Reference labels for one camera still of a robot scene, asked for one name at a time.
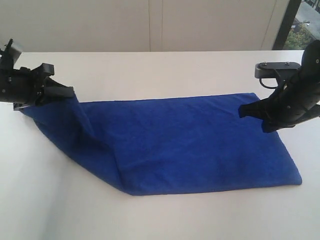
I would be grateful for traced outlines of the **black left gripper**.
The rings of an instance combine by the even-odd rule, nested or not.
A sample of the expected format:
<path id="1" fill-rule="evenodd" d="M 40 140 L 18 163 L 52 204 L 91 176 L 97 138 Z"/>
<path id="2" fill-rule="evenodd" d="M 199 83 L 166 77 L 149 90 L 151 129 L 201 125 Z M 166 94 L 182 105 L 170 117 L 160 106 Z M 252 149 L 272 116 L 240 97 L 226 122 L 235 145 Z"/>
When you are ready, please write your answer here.
<path id="1" fill-rule="evenodd" d="M 0 70 L 0 101 L 23 108 L 50 104 L 56 98 L 72 98 L 74 88 L 51 79 L 54 74 L 54 66 L 48 63 L 33 70 L 26 67 Z"/>

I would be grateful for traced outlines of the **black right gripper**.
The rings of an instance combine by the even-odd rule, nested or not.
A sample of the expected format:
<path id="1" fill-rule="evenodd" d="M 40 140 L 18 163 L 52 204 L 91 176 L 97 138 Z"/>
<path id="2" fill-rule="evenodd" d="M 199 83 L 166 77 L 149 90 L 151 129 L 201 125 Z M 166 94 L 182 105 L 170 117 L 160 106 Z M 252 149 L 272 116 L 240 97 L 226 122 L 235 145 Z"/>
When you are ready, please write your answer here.
<path id="1" fill-rule="evenodd" d="M 310 43 L 303 52 L 301 67 L 279 91 L 268 98 L 238 108 L 240 118 L 264 119 L 264 133 L 291 128 L 320 116 L 320 41 Z"/>

